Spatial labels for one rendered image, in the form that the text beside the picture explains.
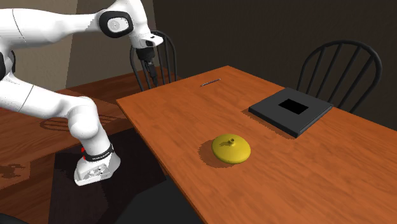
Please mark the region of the thin grey pen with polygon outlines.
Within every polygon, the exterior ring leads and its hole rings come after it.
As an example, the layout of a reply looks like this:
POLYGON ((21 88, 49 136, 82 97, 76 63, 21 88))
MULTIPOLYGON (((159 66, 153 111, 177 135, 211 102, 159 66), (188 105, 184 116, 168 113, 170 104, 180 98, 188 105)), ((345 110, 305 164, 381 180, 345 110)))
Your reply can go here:
POLYGON ((204 86, 206 86, 206 85, 215 83, 215 82, 220 81, 220 80, 221 80, 221 78, 218 78, 218 79, 215 79, 215 80, 211 80, 211 81, 205 82, 205 83, 201 84, 200 87, 204 87, 204 86))

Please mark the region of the yellow round lid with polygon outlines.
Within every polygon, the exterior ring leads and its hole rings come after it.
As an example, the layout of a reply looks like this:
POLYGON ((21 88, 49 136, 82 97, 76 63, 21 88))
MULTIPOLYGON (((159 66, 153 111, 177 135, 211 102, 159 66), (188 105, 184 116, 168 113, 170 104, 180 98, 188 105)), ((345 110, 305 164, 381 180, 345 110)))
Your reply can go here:
POLYGON ((235 134, 222 134, 214 138, 211 149, 216 158, 227 164, 240 164, 251 154, 249 143, 235 134))

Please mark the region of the black spindle-back chair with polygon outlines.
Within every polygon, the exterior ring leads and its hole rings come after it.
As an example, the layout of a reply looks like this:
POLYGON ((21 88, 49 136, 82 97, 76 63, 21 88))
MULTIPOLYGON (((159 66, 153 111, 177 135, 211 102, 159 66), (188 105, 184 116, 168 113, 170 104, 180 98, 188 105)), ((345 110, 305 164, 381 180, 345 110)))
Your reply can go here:
POLYGON ((360 41, 355 41, 355 40, 349 40, 349 39, 340 39, 340 40, 330 41, 328 43, 322 44, 319 47, 317 47, 315 50, 313 50, 306 57, 303 65, 302 65, 302 68, 300 70, 299 79, 298 79, 298 82, 296 85, 296 90, 300 90, 307 64, 309 63, 311 58, 313 58, 313 56, 315 56, 316 54, 319 54, 316 64, 315 64, 315 67, 314 67, 314 70, 310 77, 309 84, 305 91, 306 94, 309 94, 309 92, 312 88, 313 82, 315 80, 316 74, 318 72, 318 69, 321 65, 321 61, 325 55, 326 49, 329 47, 332 47, 332 46, 336 46, 336 50, 333 54, 330 64, 329 64, 329 66, 326 70, 326 73, 322 79, 322 82, 317 90, 316 98, 318 98, 320 93, 322 92, 327 80, 328 80, 328 77, 337 61, 337 58, 338 58, 340 52, 342 51, 342 48, 346 45, 355 46, 356 49, 355 49, 354 53, 352 54, 351 58, 349 59, 349 62, 347 63, 343 73, 340 75, 340 78, 338 79, 338 82, 336 83, 335 87, 333 88, 333 91, 332 91, 331 95, 329 96, 327 102, 329 102, 329 103, 332 102, 333 98, 335 97, 336 93, 338 92, 339 88, 341 87, 342 82, 345 80, 346 76, 348 75, 348 72, 351 70, 353 63, 356 61, 356 58, 358 57, 359 53, 362 50, 368 54, 368 59, 365 62, 365 64, 363 65, 363 67, 361 68, 360 72, 355 77, 354 81, 352 82, 351 86, 349 87, 349 89, 347 90, 347 92, 345 93, 345 95, 343 96, 341 101, 339 102, 339 104, 337 106, 338 109, 342 109, 342 106, 346 103, 348 98, 351 96, 354 89, 358 86, 359 82, 361 81, 362 77, 364 77, 364 75, 366 74, 366 72, 368 71, 370 66, 372 64, 374 64, 374 66, 375 66, 375 73, 374 73, 374 77, 373 77, 371 84, 363 92, 363 94, 357 100, 357 102, 354 104, 354 106, 349 110, 349 113, 353 114, 357 110, 357 108, 362 104, 362 102, 368 97, 368 95, 373 91, 373 89, 378 85, 378 83, 380 82, 381 76, 382 76, 382 70, 383 70, 382 61, 381 61, 378 53, 371 46, 369 46, 365 43, 362 43, 360 41))
MULTIPOLYGON (((160 80, 162 81, 163 85, 177 81, 178 80, 177 57, 176 57, 176 48, 174 46, 174 43, 166 33, 156 29, 151 30, 151 36, 161 37, 163 40, 162 43, 157 46, 149 46, 152 47, 155 51, 155 57, 153 58, 153 62, 155 64, 155 68, 157 71, 158 85, 160 80)), ((139 85, 139 89, 140 91, 143 92, 145 91, 145 89, 138 74, 138 71, 136 69, 136 65, 134 63, 135 55, 136 58, 138 59, 136 49, 137 48, 134 48, 133 46, 130 47, 129 61, 132 70, 134 72, 134 75, 136 77, 136 81, 139 85)), ((152 79, 150 78, 150 75, 145 70, 145 68, 143 68, 143 63, 140 60, 139 62, 141 63, 142 72, 144 75, 144 79, 146 80, 148 89, 155 88, 156 86, 154 86, 152 79)))

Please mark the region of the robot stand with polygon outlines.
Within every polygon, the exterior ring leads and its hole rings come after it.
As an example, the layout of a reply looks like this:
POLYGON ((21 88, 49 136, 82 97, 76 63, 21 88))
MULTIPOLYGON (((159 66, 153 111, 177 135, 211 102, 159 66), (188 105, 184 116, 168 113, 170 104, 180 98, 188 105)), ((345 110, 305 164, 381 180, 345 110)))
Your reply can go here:
POLYGON ((48 224, 115 224, 138 193, 165 180, 157 159, 134 129, 109 137, 121 164, 106 180, 78 186, 81 146, 55 154, 48 224))

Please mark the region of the brown wooden table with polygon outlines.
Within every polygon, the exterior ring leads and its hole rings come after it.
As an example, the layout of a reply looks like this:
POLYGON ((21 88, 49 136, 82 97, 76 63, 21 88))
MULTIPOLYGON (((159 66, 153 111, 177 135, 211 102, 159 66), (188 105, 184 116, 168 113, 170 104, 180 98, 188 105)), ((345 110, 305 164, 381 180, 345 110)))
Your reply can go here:
POLYGON ((118 105, 207 224, 397 224, 397 131, 333 108, 293 138, 248 111, 280 89, 225 66, 118 105), (222 134, 249 158, 216 158, 222 134))

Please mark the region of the black flat square box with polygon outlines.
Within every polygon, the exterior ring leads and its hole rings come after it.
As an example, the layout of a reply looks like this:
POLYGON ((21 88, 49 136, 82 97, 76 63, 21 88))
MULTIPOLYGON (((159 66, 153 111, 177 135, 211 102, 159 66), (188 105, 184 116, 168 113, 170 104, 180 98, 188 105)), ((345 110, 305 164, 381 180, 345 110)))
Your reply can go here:
POLYGON ((297 138, 332 107, 329 102, 285 88, 250 106, 248 111, 297 138))

